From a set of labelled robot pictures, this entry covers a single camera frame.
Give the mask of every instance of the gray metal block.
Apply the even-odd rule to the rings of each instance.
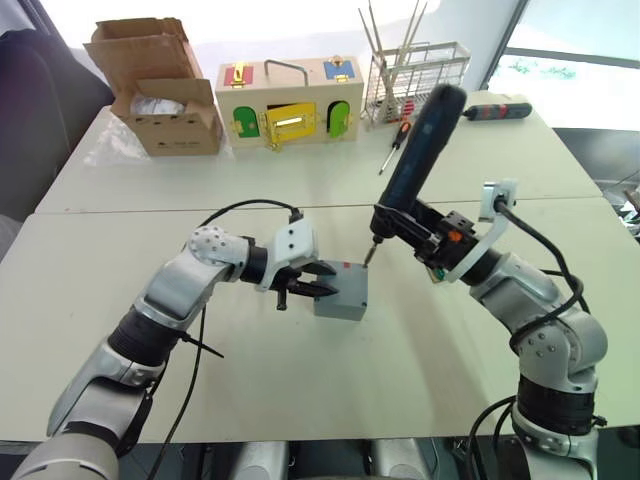
[[[369,271],[361,263],[325,260],[336,275],[318,275],[318,280],[337,288],[339,293],[316,298],[313,313],[318,317],[361,320],[367,309]]]

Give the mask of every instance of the cardboard box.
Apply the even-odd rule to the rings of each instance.
[[[180,20],[133,18],[96,25],[84,47],[114,94],[142,78],[202,78]]]
[[[136,134],[152,156],[218,153],[222,125],[209,80],[175,18],[134,18],[97,23],[89,56],[104,73],[116,100],[111,111]],[[185,105],[178,115],[137,115],[131,100],[146,97]]]
[[[209,80],[138,80],[136,91],[147,97],[167,98],[186,106],[184,113],[179,115],[137,115],[131,113],[131,99],[135,92],[124,90],[118,93],[111,111],[137,135],[149,155],[218,153],[222,126],[213,104]]]

